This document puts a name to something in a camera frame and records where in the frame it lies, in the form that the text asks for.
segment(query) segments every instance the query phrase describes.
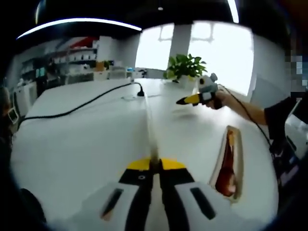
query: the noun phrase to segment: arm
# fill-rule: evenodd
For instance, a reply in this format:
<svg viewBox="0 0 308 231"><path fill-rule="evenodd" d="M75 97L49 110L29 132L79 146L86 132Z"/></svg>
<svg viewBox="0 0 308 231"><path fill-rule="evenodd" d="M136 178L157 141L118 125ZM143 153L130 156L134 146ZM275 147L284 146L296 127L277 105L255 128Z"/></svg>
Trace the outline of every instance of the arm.
<svg viewBox="0 0 308 231"><path fill-rule="evenodd" d="M230 94L223 92L221 90L216 92L216 97L221 100L221 103L223 106L227 106L233 111L235 111L237 114L239 114L241 117L250 120L249 116L247 115L247 112L242 107L242 105ZM256 121L258 124L261 125L267 125L265 120L265 114L264 110L252 105L251 103L246 103L240 101L243 106L246 108L248 113L250 114L251 118ZM213 102L210 102L207 104L208 107L214 108Z"/></svg>

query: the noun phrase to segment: ceiling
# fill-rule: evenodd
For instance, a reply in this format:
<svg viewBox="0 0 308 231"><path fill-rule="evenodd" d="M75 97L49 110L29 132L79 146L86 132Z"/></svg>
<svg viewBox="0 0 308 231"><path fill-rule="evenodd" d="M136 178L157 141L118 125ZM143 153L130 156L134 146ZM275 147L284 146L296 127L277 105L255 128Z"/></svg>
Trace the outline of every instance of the ceiling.
<svg viewBox="0 0 308 231"><path fill-rule="evenodd" d="M289 37L285 30L283 17L280 12L270 3L274 0L236 0L240 22L244 26L252 28L255 34L289 49ZM292 5L292 2L301 0L276 0L281 8L290 9L297 14L296 9L301 8ZM136 30L121 26L106 25L99 23L69 23L48 27L19 40L16 37L29 29L37 26L35 24L35 11L39 1L10 1L6 9L14 6L14 12L10 17L3 17L3 21L10 20L4 25L6 47L11 48L6 53L10 57L31 46L60 37L76 36L112 36L123 39L139 33ZM165 23L190 24L193 20L213 20L232 23L227 0L122 0L101 1L87 0L82 3L75 0L43 0L38 16L38 24L71 17L103 18L139 26L142 29ZM301 25L301 19L292 16L296 25Z"/></svg>

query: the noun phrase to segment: person's hand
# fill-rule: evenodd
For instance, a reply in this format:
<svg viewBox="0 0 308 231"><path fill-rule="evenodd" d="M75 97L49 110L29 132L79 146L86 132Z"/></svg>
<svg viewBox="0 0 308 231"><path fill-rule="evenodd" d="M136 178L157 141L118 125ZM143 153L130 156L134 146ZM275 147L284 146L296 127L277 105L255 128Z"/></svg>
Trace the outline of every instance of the person's hand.
<svg viewBox="0 0 308 231"><path fill-rule="evenodd" d="M228 105L228 101L230 98L230 95L222 90L218 90L215 93L215 96L217 99L219 99L221 101L222 106L226 106ZM215 109L214 107L214 101L210 101L206 104L207 107L210 107L212 109Z"/></svg>

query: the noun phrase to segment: white pot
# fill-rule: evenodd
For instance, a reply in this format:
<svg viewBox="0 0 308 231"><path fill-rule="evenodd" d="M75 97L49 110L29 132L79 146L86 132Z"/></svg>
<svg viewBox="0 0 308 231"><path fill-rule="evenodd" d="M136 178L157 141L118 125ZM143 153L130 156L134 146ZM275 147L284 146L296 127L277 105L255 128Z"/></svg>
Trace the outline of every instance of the white pot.
<svg viewBox="0 0 308 231"><path fill-rule="evenodd" d="M188 78L188 76L182 76L179 79L179 85L181 88L189 91L193 91L193 89L196 87L196 81L197 78Z"/></svg>

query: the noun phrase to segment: tray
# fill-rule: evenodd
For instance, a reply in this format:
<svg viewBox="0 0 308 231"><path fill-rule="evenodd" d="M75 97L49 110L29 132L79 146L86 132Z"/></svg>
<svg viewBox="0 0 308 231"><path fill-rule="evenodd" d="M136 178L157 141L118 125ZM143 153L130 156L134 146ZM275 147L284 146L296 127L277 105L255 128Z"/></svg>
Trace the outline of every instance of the tray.
<svg viewBox="0 0 308 231"><path fill-rule="evenodd" d="M242 146L241 132L239 129L235 127L232 127L232 126L226 127L226 131L224 132L224 135L223 135L222 144L221 144L221 148L219 151L216 166L214 168L212 177L209 181L209 185L219 192L219 189L216 188L216 183L217 183L217 179L219 177L219 173L220 173L223 161L224 161L225 149L226 149L226 143L227 143L227 135L229 134L229 132L233 134L233 140L234 140L233 165L231 162L229 162L230 163L229 165L232 165L233 167L233 173L235 176L235 192L230 196L224 195L224 197L230 200L232 203L236 203L238 202L238 200L240 199L242 195L244 160L243 160L243 146ZM224 174L226 174L226 168L227 168L226 166L227 165L225 165L224 170L223 170Z"/></svg>

